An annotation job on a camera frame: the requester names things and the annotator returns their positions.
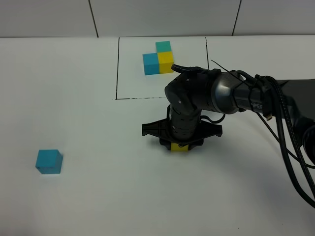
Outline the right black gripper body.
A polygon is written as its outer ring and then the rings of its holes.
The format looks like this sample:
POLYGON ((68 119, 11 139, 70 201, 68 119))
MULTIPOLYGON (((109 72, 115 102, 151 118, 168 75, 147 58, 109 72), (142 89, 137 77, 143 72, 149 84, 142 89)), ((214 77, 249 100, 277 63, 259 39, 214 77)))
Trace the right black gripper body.
POLYGON ((222 126, 217 122, 210 122, 200 110, 190 115, 184 115, 175 110, 172 105, 167 107, 165 119, 142 125, 142 135, 152 135, 159 138, 159 143, 168 150, 174 145, 191 150, 203 145, 204 139, 222 135, 222 126))

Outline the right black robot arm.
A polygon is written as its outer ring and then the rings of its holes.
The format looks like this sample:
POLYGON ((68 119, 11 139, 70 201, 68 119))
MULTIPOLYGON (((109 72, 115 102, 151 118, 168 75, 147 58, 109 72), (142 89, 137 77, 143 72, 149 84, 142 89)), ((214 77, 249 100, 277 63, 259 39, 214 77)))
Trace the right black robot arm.
MULTIPOLYGON (((204 110, 224 115, 248 110, 266 119, 276 115, 275 97, 266 77, 252 77, 241 70, 223 72, 179 65, 173 65, 172 69, 178 76, 165 87, 169 101, 167 117, 142 126, 143 135, 158 137, 167 148, 176 143, 192 149, 202 145, 205 138, 222 135, 220 122, 202 115, 204 110)), ((315 82, 279 80, 278 84, 298 146, 314 160, 315 82)))

